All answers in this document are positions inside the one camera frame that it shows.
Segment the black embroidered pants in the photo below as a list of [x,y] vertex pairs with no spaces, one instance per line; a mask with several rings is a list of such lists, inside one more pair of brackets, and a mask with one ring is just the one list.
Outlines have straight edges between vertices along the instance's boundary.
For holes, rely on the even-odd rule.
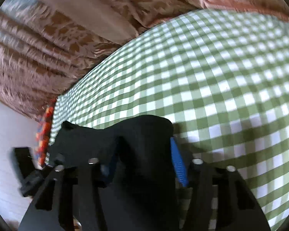
[[172,123],[153,115],[105,129],[62,123],[49,162],[76,170],[76,219],[83,230],[178,229],[172,135]]

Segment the colourful checkered pillow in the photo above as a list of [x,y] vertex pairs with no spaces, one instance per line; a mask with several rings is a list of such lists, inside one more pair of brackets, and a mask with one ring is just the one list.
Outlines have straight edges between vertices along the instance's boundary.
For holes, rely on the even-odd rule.
[[38,166],[45,165],[46,154],[48,150],[51,125],[53,121],[54,105],[49,105],[39,122],[39,127],[36,133],[37,146],[34,151],[34,157]]

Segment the green checkered bed sheet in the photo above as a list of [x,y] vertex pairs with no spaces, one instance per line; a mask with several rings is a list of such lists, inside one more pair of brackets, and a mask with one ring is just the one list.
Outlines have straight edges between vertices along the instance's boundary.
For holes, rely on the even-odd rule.
[[272,230],[289,215],[289,23],[196,10],[128,42],[55,104],[63,121],[106,128],[151,114],[177,124],[182,146],[232,165]]

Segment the brown floral curtain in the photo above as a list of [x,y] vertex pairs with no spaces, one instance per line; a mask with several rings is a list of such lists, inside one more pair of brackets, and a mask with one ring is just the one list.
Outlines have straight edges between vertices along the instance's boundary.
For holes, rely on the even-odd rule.
[[0,0],[0,101],[31,119],[143,32],[196,9],[289,22],[289,0]]

